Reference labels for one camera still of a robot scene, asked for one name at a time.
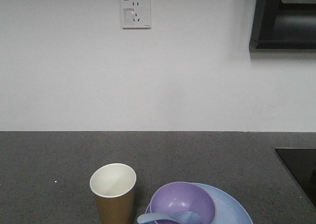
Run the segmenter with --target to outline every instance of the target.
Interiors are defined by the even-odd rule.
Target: brown paper cup
[[[128,165],[108,164],[90,179],[102,224],[132,224],[136,173]]]

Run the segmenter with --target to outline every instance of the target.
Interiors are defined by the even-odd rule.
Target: induction cooktop
[[[316,208],[316,148],[276,148],[276,152]]]

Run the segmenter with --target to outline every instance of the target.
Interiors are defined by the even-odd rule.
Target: spoon handle
[[[150,223],[156,220],[169,220],[169,221],[174,221],[173,218],[170,217],[168,214],[164,213],[146,213],[142,214],[137,218],[137,222],[139,224],[145,224],[145,223]]]

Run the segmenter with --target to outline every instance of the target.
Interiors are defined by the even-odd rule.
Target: dark countertop
[[[135,216],[162,185],[191,181],[233,196],[255,224],[315,224],[316,209],[274,150],[315,141],[316,133],[0,132],[0,223],[99,224],[90,176],[120,162],[137,173]]]

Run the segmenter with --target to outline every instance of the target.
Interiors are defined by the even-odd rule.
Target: black cabinet
[[[316,49],[316,0],[257,0],[250,45]]]

